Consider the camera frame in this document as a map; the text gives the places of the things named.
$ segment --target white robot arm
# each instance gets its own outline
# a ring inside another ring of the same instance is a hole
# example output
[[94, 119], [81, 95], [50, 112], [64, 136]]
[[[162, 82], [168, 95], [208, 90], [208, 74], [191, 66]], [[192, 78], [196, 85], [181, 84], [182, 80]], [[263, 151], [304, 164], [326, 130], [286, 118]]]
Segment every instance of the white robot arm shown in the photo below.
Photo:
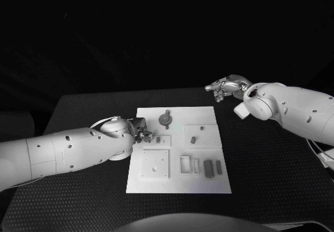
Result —
[[218, 102], [230, 95], [244, 100], [235, 108], [243, 119], [250, 114], [261, 120], [273, 119], [303, 138], [334, 146], [334, 98], [329, 94], [281, 83], [254, 84], [240, 75], [230, 75], [205, 89], [214, 90]]
[[145, 118], [112, 117], [91, 128], [0, 143], [0, 191], [50, 175], [123, 160], [133, 145], [152, 141]]

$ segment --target small rectangular slot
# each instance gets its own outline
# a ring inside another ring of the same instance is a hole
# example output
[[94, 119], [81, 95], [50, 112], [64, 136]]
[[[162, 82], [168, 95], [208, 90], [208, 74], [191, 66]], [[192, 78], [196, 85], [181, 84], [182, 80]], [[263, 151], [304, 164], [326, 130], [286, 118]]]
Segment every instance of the small rectangular slot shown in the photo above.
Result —
[[201, 174], [201, 170], [199, 170], [199, 160], [194, 159], [194, 174], [199, 175]]
[[191, 157], [189, 156], [181, 157], [181, 173], [191, 174]]

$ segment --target dark background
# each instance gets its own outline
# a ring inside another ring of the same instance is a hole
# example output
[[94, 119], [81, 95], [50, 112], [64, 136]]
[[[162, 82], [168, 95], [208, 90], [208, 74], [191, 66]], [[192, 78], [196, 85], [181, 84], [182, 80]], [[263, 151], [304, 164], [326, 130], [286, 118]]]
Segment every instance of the dark background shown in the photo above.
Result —
[[334, 95], [332, 1], [142, 8], [4, 8], [0, 110], [32, 114], [35, 136], [65, 94], [205, 88], [240, 74]]

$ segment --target small gray part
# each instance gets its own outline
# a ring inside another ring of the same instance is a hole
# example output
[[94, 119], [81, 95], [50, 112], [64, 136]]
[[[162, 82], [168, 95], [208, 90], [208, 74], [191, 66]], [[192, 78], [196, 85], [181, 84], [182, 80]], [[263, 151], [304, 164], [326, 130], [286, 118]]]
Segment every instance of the small gray part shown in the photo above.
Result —
[[214, 172], [212, 160], [207, 160], [204, 163], [205, 163], [207, 178], [214, 178], [215, 177], [215, 172]]
[[221, 161], [220, 160], [217, 161], [217, 164], [218, 164], [218, 173], [222, 175], [224, 172], [222, 172], [222, 165], [221, 165]]

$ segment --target textured black mat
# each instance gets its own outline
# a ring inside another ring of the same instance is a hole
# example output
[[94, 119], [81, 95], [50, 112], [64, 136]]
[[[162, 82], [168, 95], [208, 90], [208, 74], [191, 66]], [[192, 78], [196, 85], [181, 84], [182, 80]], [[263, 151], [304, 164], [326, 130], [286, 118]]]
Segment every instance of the textured black mat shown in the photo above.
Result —
[[205, 88], [64, 96], [45, 134], [136, 117], [139, 107], [215, 106], [232, 194], [126, 194], [129, 157], [19, 187], [5, 231], [112, 231], [182, 212], [263, 224], [319, 221], [334, 229], [334, 183], [306, 139], [273, 120], [241, 120], [240, 102], [231, 96], [217, 103]]

